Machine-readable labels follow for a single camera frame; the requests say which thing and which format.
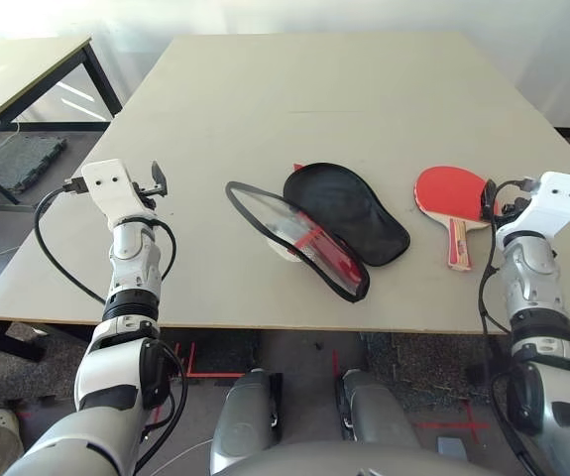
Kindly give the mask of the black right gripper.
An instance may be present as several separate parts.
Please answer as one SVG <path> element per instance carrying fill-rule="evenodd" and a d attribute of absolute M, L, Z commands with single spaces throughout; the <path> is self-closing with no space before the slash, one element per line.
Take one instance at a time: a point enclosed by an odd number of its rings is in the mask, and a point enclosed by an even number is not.
<path fill-rule="evenodd" d="M 497 185 L 488 179 L 480 196 L 480 217 L 482 219 L 494 218 L 496 224 L 509 224 L 516 221 L 525 210 L 525 199 L 517 197 L 513 203 L 504 204 L 500 214 L 495 214 L 496 196 Z"/>

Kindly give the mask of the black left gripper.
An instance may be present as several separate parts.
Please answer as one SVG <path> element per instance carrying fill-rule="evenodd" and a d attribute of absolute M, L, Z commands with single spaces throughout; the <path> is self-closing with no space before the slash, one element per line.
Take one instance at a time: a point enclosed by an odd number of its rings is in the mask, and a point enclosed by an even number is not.
<path fill-rule="evenodd" d="M 162 171 L 162 169 L 159 166 L 157 161 L 152 162 L 151 173 L 152 173 L 152 179 L 153 179 L 155 184 L 153 184 L 152 186 L 150 186 L 148 188 L 145 188 L 145 187 L 141 187 L 140 185 L 138 185 L 134 181 L 133 182 L 133 189 L 134 189 L 136 195 L 138 196 L 138 198 L 140 199 L 140 201 L 143 203 L 143 205 L 146 208 L 155 211 L 157 208 L 157 204 L 156 204 L 155 200 L 153 199 L 153 196 L 154 195 L 167 195 L 168 194 L 168 184 L 167 184 L 167 178 L 166 178 L 165 174 L 163 173 L 163 171 Z"/>

